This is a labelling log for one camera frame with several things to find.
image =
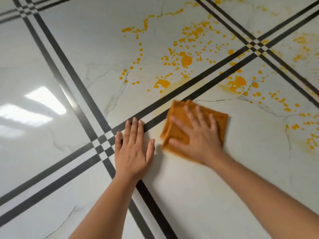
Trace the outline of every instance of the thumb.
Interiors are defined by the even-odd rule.
[[[152,161],[154,152],[155,152],[155,139],[151,139],[148,143],[147,146],[147,151],[146,151],[146,163],[149,163]]]
[[[170,138],[168,143],[170,145],[172,145],[173,147],[177,148],[178,150],[180,150],[181,152],[188,154],[188,145],[181,143],[179,140],[175,139],[175,138]]]

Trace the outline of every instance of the orange towel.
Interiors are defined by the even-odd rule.
[[[197,104],[195,104],[191,100],[187,100],[186,102],[174,100],[171,108],[168,111],[166,123],[165,123],[163,131],[160,135],[160,138],[164,140],[162,143],[162,149],[168,150],[168,151],[173,152],[173,153],[175,153],[183,158],[194,161],[192,158],[183,154],[181,151],[174,148],[172,145],[170,145],[168,143],[170,138],[175,138],[177,140],[180,140],[182,143],[189,144],[189,137],[178,126],[176,126],[175,124],[173,124],[169,120],[169,117],[171,115],[173,115],[176,118],[178,118],[179,120],[181,120],[182,122],[184,122],[187,126],[192,128],[192,125],[190,124],[190,121],[189,121],[189,119],[186,116],[185,111],[184,111],[185,105],[187,105],[189,107],[189,109],[192,112],[192,114],[194,115],[194,117],[197,118],[197,112],[195,110],[195,107],[197,106]],[[221,145],[223,145],[226,126],[227,126],[228,114],[217,112],[217,111],[208,109],[208,108],[203,107],[203,106],[200,106],[200,108],[201,108],[201,111],[202,111],[204,118],[205,118],[209,127],[211,125],[210,120],[209,120],[209,114],[213,114],[213,116],[216,120],[217,126],[218,126],[218,135],[220,137],[220,142],[221,142]]]

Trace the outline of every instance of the hand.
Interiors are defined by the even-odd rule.
[[[216,121],[210,114],[211,127],[209,128],[199,106],[196,107],[199,121],[195,119],[188,106],[185,106],[184,109],[193,129],[174,116],[170,116],[170,120],[189,136],[189,144],[181,143],[173,138],[168,142],[201,164],[211,166],[214,158],[224,154],[218,137]]]
[[[148,143],[147,151],[143,149],[144,128],[143,122],[133,118],[131,122],[126,121],[123,145],[121,145],[121,133],[117,132],[115,138],[115,167],[116,177],[127,179],[137,183],[142,179],[154,156],[155,140],[151,139]]]

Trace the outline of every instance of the person's right hand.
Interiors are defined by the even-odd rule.
[[[215,158],[224,154],[218,137],[216,121],[210,114],[211,127],[208,127],[199,106],[196,107],[198,121],[190,112],[188,106],[185,106],[184,110],[193,129],[174,116],[170,116],[170,120],[189,136],[189,144],[181,143],[173,138],[168,142],[201,164],[211,166]]]

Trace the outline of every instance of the person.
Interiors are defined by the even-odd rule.
[[[171,121],[189,136],[189,144],[170,139],[169,143],[199,163],[212,168],[241,198],[272,238],[319,238],[319,216],[276,186],[244,167],[226,154],[219,141],[216,121],[211,127],[199,106],[196,119],[189,108],[185,112],[193,128],[171,116]],[[124,221],[133,190],[147,173],[153,159],[154,139],[143,150],[143,122],[133,118],[126,122],[115,139],[116,175],[83,221],[70,236],[81,239],[122,237]]]

